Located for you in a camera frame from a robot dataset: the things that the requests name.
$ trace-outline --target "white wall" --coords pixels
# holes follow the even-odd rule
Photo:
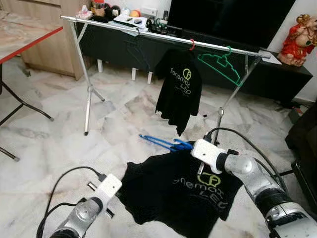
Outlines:
[[[296,25],[296,17],[300,14],[310,14],[317,16],[317,0],[296,0],[284,22],[270,43],[268,50],[279,52],[282,49],[282,43],[288,35],[289,28]],[[308,101],[317,99],[317,47],[306,57],[304,67],[313,75],[312,79],[296,95],[296,98]]]
[[[144,6],[156,8],[158,10],[157,17],[162,18],[165,10],[169,12],[172,0],[107,0],[106,2],[121,8],[127,7],[130,10],[140,10]]]

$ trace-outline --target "television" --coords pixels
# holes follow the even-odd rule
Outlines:
[[[267,48],[295,0],[172,0],[168,25]]]

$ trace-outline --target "white cabinet leg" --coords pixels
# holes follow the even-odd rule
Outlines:
[[[131,75],[132,80],[135,80],[136,73],[137,73],[137,68],[132,68],[132,75]]]
[[[148,84],[151,84],[153,72],[149,72],[148,74]]]
[[[97,60],[97,64],[98,64],[98,72],[102,73],[104,68],[103,68],[103,61],[101,59]]]

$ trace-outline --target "black tv cabinet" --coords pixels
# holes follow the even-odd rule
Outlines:
[[[82,26],[83,24],[77,23],[78,32],[80,32]],[[210,40],[206,40],[205,42],[213,44]],[[93,25],[88,25],[80,45],[85,56],[108,61],[109,63],[123,67],[134,67],[147,71],[154,71],[156,64],[168,49],[177,48],[185,50],[189,48],[188,45],[180,43],[150,39],[144,36],[133,37],[121,31]],[[132,45],[139,46],[149,67],[147,67],[145,60],[142,59],[142,55]],[[199,47],[195,48],[194,53],[196,55],[201,53],[223,54],[223,52]],[[244,75],[244,56],[232,54],[228,59],[240,75]],[[249,63],[253,60],[253,57],[249,57]],[[208,68],[205,64],[198,60],[195,64],[204,84],[234,89],[235,86],[231,82],[211,68]],[[296,96],[311,78],[312,75],[304,67],[285,64],[278,65],[260,61],[242,86],[241,92],[287,103]]]

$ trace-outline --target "green clothes hanger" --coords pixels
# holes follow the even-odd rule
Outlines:
[[[229,48],[229,53],[222,55],[222,56],[218,56],[218,55],[211,55],[211,54],[202,54],[202,55],[198,55],[198,60],[205,63],[206,65],[208,65],[210,68],[212,68],[213,70],[217,71],[218,73],[220,73],[223,77],[225,77],[226,79],[230,80],[232,83],[234,83],[236,86],[241,87],[242,83],[240,81],[240,75],[238,74],[238,72],[233,68],[232,64],[228,61],[227,56],[229,56],[231,54],[231,47],[227,46]],[[210,57],[210,58],[216,58],[217,59],[217,64],[219,64],[221,67],[223,68],[230,68],[233,72],[234,75],[236,76],[235,79],[230,78],[229,76],[225,75],[223,72],[221,72],[219,69],[215,68],[214,66],[212,66],[210,63],[206,62],[204,59],[205,57]]]

